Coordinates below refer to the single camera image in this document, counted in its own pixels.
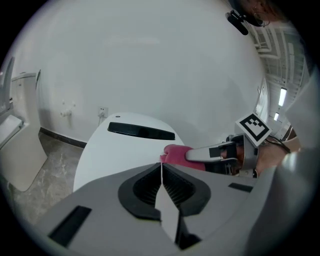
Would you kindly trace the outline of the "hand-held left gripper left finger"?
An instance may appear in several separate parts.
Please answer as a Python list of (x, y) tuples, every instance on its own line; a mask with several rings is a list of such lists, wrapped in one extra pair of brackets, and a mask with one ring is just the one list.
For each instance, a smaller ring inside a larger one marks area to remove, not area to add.
[(170, 256), (179, 252), (161, 226), (159, 163), (90, 181), (49, 209), (36, 230), (56, 254)]

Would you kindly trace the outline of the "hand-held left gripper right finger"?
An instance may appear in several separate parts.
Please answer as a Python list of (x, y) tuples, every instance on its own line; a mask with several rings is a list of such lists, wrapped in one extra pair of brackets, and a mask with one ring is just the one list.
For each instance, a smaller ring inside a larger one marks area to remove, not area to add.
[(175, 208), (175, 240), (166, 256), (251, 256), (251, 234), (266, 201), (266, 177), (249, 178), (163, 165)]

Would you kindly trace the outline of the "person's right hand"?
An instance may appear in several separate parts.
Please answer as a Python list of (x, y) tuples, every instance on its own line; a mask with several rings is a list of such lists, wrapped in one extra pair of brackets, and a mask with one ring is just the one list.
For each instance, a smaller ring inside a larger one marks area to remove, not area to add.
[(244, 147), (243, 146), (236, 146), (236, 159), (233, 160), (231, 164), (231, 173), (233, 176), (237, 175), (239, 171), (243, 167), (244, 161)]

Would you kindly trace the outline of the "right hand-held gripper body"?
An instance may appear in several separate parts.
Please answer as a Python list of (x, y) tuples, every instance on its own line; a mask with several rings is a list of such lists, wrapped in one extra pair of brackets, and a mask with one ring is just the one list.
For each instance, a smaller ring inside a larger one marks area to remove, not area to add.
[(250, 113), (235, 122), (234, 133), (226, 140), (233, 142), (237, 147), (243, 147), (242, 167), (238, 175), (255, 178), (259, 146), (270, 135), (271, 129), (255, 113)]

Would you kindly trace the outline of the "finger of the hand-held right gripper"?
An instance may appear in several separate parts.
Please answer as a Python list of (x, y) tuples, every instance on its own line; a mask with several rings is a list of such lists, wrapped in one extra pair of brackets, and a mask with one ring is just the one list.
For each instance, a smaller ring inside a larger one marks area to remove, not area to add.
[(241, 168), (238, 160), (209, 162), (204, 164), (205, 171), (221, 175), (237, 175)]
[(236, 159), (236, 143), (232, 141), (195, 148), (185, 153), (185, 159), (198, 163), (217, 163)]

